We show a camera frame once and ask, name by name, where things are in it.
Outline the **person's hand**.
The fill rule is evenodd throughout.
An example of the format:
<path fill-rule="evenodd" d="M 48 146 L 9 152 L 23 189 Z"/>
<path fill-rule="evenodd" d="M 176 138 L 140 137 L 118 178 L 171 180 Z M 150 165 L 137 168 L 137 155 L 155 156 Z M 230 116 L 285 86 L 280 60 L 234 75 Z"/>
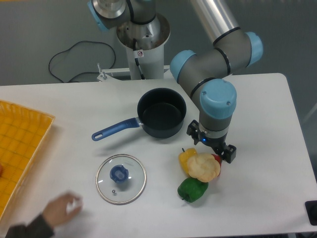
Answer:
<path fill-rule="evenodd" d="M 42 215 L 46 223 L 54 229 L 71 221 L 82 208 L 82 197 L 67 192 L 51 200 L 42 211 Z"/>

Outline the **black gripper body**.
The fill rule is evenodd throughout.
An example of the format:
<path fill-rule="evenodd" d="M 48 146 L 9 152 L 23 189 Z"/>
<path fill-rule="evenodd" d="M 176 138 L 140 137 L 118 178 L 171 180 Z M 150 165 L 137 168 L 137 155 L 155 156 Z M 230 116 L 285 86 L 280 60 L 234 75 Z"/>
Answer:
<path fill-rule="evenodd" d="M 213 151 L 219 151 L 221 146 L 225 143 L 228 133 L 228 127 L 220 131 L 207 130 L 201 124 L 199 124 L 199 139 L 204 145 L 211 147 Z"/>

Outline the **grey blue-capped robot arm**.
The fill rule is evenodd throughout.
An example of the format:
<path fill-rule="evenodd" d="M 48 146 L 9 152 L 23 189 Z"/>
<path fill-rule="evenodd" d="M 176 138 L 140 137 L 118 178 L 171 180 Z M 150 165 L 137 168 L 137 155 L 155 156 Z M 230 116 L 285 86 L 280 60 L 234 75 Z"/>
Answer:
<path fill-rule="evenodd" d="M 231 163 L 236 148 L 225 140 L 237 93 L 224 78 L 257 62 L 263 44 L 255 33 L 241 30 L 225 1 L 194 0 L 191 4 L 213 49 L 202 56 L 191 50 L 178 53 L 170 71 L 200 112 L 187 134 Z M 91 0 L 88 8 L 102 31 L 116 28 L 117 38 L 126 48 L 131 79 L 163 77 L 170 27 L 153 0 Z"/>

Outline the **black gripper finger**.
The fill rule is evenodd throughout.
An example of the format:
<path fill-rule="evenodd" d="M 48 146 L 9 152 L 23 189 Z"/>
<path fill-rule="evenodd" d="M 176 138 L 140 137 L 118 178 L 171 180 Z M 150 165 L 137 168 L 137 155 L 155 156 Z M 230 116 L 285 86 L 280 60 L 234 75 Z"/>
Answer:
<path fill-rule="evenodd" d="M 196 120 L 193 120 L 188 125 L 186 133 L 188 136 L 190 136 L 193 139 L 194 145 L 197 145 L 198 142 L 200 141 L 199 139 L 200 131 L 199 131 L 199 124 Z"/>
<path fill-rule="evenodd" d="M 232 163 L 236 157 L 237 148 L 231 144 L 223 144 L 218 152 L 218 155 L 227 163 Z"/>

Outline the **dark sleeved forearm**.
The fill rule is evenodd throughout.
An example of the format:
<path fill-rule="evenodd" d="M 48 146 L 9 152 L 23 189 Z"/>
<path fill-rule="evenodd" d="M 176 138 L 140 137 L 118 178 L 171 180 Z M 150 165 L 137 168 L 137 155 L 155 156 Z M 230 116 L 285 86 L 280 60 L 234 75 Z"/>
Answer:
<path fill-rule="evenodd" d="M 18 224 L 11 226 L 5 237 L 6 238 L 51 238 L 55 235 L 54 230 L 44 219 L 43 215 L 38 215 L 28 225 Z"/>

